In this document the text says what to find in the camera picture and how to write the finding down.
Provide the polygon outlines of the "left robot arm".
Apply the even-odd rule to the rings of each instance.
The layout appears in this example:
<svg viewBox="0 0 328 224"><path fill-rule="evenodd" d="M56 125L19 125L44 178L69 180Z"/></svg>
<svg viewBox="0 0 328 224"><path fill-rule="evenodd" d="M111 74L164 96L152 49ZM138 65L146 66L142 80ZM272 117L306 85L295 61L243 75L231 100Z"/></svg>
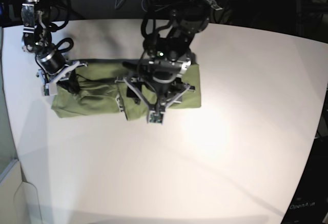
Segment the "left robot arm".
<svg viewBox="0 0 328 224"><path fill-rule="evenodd" d="M201 107L200 71L191 43L211 21L211 12L221 10L215 0L177 0L168 22L153 22L146 32L152 12L141 23L143 52L140 59L124 62L127 75L118 77L118 103L131 118L149 113L152 121L169 108Z"/></svg>

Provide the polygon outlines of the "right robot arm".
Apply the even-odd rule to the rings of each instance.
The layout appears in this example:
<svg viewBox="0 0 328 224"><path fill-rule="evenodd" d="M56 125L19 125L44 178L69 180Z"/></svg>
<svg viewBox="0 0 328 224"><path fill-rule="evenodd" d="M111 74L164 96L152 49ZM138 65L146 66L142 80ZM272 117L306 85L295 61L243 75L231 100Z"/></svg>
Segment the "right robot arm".
<svg viewBox="0 0 328 224"><path fill-rule="evenodd" d="M67 60L65 53L72 50L74 41L70 37L53 43L52 34L63 29L69 22L66 17L60 26L51 21L54 0L24 0L21 9L23 22L22 49L34 55L39 69L36 76L43 83L45 96L57 95L59 87L71 94L80 92L76 68L86 66L78 60Z"/></svg>

